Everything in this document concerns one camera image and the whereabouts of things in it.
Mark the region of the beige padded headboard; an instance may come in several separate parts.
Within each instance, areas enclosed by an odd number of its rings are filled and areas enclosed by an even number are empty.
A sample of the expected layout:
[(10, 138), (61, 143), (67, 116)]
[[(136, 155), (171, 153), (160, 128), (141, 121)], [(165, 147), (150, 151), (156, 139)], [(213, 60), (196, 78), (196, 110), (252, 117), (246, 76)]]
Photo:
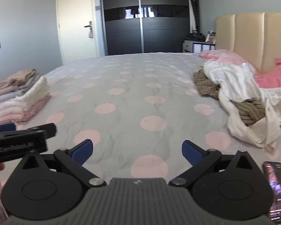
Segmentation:
[(281, 13), (226, 14), (216, 19), (216, 48), (233, 51), (261, 73), (281, 59)]

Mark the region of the white bedside cabinet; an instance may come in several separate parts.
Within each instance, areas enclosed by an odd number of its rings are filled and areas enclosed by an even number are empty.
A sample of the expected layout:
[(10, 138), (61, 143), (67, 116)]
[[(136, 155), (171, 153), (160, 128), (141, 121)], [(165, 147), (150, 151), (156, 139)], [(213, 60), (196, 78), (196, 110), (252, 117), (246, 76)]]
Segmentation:
[(209, 42), (198, 42), (185, 40), (183, 43), (182, 51), (188, 53), (200, 53), (204, 50), (215, 50), (215, 44)]

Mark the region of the folded pink garment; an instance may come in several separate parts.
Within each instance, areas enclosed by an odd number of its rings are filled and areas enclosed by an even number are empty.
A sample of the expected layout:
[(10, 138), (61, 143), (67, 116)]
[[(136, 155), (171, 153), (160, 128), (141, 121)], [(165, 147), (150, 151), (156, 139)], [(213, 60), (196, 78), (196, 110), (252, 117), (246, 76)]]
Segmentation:
[(9, 110), (6, 110), (4, 113), (0, 113), (0, 124), (29, 121), (47, 104), (51, 97), (50, 94), (47, 94), (34, 103), (27, 111), (16, 110), (15, 107), (10, 107)]

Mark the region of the pink crumpled garment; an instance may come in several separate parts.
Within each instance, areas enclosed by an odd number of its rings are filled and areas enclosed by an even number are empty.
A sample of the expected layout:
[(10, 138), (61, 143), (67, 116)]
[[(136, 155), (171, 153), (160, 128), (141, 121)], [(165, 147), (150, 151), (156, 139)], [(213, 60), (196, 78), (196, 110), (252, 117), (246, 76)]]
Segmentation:
[(255, 81), (260, 88), (279, 88), (281, 87), (281, 59), (275, 60), (276, 66), (271, 71), (255, 75)]

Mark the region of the grey pink-dotted bed cover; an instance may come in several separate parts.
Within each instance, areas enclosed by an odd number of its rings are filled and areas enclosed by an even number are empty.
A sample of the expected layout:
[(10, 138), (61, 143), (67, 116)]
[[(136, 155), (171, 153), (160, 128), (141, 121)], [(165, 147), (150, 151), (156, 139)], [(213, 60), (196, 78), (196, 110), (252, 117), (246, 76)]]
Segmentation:
[(219, 100), (201, 96), (194, 72), (206, 61), (191, 53), (145, 53), (75, 61), (48, 74), (52, 96), (25, 129), (54, 123), (48, 149), (71, 148), (85, 139), (94, 154), (85, 168), (106, 181), (119, 178), (172, 179), (190, 165), (184, 140), (228, 154), (248, 151), (254, 161), (281, 162), (281, 134), (274, 152), (230, 134)]

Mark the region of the pink pillow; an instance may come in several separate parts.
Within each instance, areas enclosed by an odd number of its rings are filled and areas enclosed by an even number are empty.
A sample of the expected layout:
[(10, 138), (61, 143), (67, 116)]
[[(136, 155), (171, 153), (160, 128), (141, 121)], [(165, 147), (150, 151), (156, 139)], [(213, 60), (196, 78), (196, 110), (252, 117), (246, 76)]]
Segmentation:
[(225, 49), (203, 50), (198, 55), (203, 59), (205, 59), (206, 61), (211, 61), (211, 62), (223, 62), (223, 63), (234, 64), (237, 66), (241, 66), (243, 63), (245, 63), (248, 65), (250, 71), (253, 74), (257, 73), (256, 68), (254, 68), (252, 64), (250, 64), (247, 60), (239, 56), (237, 53), (229, 50), (225, 50)]

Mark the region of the cream white long-sleeve shirt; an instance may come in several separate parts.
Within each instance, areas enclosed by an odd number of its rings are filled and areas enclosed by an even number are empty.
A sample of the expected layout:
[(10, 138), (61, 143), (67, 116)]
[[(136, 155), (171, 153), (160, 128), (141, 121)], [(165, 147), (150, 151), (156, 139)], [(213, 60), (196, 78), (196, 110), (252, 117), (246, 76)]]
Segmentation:
[[(250, 66), (207, 61), (205, 75), (220, 85), (219, 102), (228, 114), (227, 128), (237, 139), (274, 152), (281, 134), (281, 88), (261, 88), (254, 79)], [(240, 110), (235, 106), (245, 100), (261, 102), (265, 117), (251, 126), (245, 125)]]

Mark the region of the picture frame on cabinet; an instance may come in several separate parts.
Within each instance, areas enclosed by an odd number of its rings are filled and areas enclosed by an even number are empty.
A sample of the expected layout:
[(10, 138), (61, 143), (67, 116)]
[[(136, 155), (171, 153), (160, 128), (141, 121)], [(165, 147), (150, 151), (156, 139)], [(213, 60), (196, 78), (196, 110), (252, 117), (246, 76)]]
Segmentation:
[(206, 43), (215, 44), (216, 43), (216, 34), (215, 33), (207, 34)]

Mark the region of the folded grey garment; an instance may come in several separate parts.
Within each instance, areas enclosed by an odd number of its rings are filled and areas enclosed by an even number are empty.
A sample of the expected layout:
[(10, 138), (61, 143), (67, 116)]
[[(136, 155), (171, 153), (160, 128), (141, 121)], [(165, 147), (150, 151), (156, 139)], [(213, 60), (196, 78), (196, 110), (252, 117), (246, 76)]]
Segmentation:
[(20, 96), (24, 95), (40, 79), (42, 80), (43, 76), (37, 75), (33, 79), (29, 79), (25, 85), (20, 86), (17, 90), (0, 95), (0, 102), (4, 102), (4, 101), (10, 100), (12, 98), (20, 97)]

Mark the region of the brown striped garment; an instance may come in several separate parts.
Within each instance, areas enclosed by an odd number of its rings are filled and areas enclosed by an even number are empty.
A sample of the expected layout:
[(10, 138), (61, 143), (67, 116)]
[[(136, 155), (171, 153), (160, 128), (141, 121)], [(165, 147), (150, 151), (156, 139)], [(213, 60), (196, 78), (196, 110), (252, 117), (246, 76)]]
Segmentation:
[[(219, 90), (221, 86), (214, 83), (205, 75), (203, 67), (201, 67), (198, 72), (194, 72), (193, 76), (194, 84), (201, 96), (212, 97), (213, 99), (219, 100)], [(230, 100), (230, 102), (238, 109), (240, 118), (246, 126), (252, 126), (254, 123), (266, 117), (265, 106), (254, 97), (245, 99), (242, 102), (233, 100)]]

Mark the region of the black sliding wardrobe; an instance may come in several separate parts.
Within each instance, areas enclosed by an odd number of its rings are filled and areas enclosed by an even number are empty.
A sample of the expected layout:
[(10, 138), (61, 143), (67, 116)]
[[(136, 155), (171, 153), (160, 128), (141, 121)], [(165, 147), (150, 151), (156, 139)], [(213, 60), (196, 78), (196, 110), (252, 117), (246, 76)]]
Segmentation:
[(200, 30), (199, 0), (101, 0), (107, 55), (182, 52)]

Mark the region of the white room door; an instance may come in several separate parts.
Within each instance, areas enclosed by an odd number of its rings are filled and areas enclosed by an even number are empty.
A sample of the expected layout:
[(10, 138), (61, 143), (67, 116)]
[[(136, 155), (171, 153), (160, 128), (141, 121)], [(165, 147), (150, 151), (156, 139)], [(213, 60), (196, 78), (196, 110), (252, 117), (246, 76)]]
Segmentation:
[(63, 63), (97, 57), (94, 0), (56, 0), (56, 12)]

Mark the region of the folded white garment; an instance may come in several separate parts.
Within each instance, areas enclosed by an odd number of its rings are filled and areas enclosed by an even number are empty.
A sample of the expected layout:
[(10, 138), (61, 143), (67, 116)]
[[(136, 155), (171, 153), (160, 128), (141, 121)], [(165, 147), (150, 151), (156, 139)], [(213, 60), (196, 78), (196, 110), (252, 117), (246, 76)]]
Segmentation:
[(0, 118), (12, 113), (23, 114), (27, 112), (34, 104), (50, 95), (49, 89), (47, 78), (41, 76), (22, 96), (0, 103)]

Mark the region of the folded beige garment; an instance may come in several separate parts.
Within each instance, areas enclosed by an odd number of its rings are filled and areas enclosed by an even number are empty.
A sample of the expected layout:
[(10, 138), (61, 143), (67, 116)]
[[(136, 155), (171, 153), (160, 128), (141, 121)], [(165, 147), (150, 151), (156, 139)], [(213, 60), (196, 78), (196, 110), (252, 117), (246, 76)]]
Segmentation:
[(18, 71), (0, 82), (0, 96), (10, 92), (27, 89), (32, 86), (39, 77), (40, 74), (35, 69)]

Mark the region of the black smartphone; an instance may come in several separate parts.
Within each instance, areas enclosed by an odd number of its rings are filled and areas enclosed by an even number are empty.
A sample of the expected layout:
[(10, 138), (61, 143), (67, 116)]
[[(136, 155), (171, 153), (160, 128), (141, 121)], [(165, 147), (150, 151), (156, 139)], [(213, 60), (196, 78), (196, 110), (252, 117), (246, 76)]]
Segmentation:
[(262, 168), (274, 194), (269, 213), (270, 219), (276, 224), (281, 224), (281, 163), (266, 161), (263, 163)]

